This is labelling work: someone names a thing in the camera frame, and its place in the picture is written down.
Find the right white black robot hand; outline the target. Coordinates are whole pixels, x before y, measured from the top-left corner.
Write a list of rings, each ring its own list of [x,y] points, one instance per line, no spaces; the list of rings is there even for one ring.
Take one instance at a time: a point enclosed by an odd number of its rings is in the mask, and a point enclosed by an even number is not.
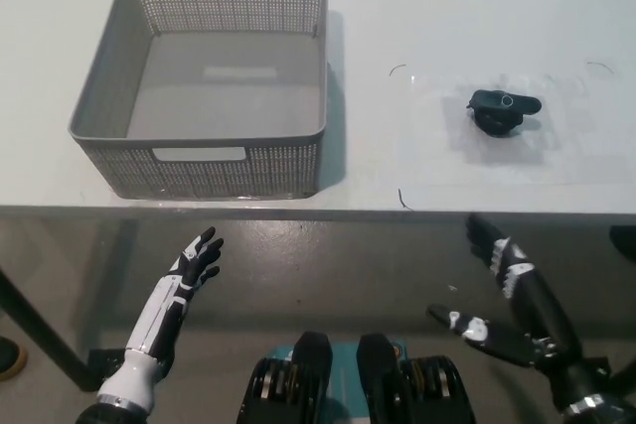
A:
[[[583,364],[582,345],[543,274],[518,243],[478,213],[466,219],[472,253],[493,275],[516,327],[431,304],[426,312],[484,354],[545,374]]]

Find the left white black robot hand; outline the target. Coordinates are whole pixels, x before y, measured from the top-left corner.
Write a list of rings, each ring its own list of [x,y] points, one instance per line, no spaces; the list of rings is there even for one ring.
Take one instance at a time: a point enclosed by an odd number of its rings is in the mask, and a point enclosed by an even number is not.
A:
[[[126,344],[128,350],[167,360],[173,353],[195,294],[220,272],[224,244],[211,226],[196,236],[155,285]]]

